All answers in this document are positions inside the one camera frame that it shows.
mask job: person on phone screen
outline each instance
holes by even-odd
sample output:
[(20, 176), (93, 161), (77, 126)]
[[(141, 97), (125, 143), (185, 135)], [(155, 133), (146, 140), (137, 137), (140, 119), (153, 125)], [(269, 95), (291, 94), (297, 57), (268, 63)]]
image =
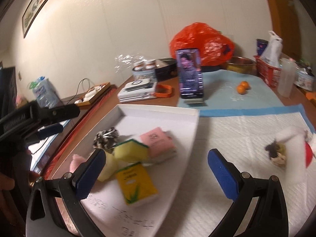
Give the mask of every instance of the person on phone screen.
[(182, 54), (181, 61), (181, 74), (179, 77), (180, 89), (188, 88), (190, 90), (198, 89), (198, 72), (194, 66), (193, 60), (189, 54)]

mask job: red plastic bag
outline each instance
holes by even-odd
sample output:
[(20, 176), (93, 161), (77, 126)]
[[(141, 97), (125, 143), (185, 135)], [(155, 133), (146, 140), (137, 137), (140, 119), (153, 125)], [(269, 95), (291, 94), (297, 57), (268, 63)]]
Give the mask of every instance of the red plastic bag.
[(176, 50), (198, 48), (202, 66), (217, 66), (231, 59), (235, 45), (209, 25), (196, 22), (176, 34), (169, 48), (173, 58)]

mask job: blue tablecloth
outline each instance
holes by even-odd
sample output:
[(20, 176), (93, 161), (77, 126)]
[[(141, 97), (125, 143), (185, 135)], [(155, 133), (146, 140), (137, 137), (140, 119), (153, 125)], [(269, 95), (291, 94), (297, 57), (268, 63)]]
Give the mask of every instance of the blue tablecloth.
[[(236, 87), (247, 81), (251, 89), (240, 95)], [(204, 103), (185, 104), (179, 99), (178, 107), (199, 110), (210, 109), (261, 109), (281, 107), (282, 102), (261, 78), (239, 74), (233, 71), (218, 70), (203, 73)]]

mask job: white absorbent pad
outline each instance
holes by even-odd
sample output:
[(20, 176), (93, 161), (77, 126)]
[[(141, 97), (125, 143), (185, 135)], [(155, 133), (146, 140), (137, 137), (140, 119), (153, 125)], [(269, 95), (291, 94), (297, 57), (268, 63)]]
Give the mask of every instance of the white absorbent pad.
[[(295, 107), (277, 109), (286, 114), (245, 116), (238, 113), (240, 116), (200, 118), (188, 169), (156, 236), (208, 236), (230, 208), (232, 200), (225, 197), (207, 163), (207, 154), (213, 148), (240, 172), (247, 171), (254, 178), (279, 177), (287, 205), (289, 236), (294, 236), (316, 204), (316, 160), (313, 158), (302, 181), (291, 181), (286, 176), (286, 169), (271, 163), (264, 148), (288, 127), (307, 130), (312, 138), (314, 129), (304, 120), (302, 106)], [(236, 234), (246, 229), (256, 202), (254, 198)]]

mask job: phone screen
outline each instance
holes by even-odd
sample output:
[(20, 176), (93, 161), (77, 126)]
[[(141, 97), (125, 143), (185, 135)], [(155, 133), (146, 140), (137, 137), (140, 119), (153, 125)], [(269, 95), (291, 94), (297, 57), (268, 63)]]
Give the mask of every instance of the phone screen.
[(196, 48), (176, 51), (180, 95), (183, 99), (204, 95), (200, 52)]

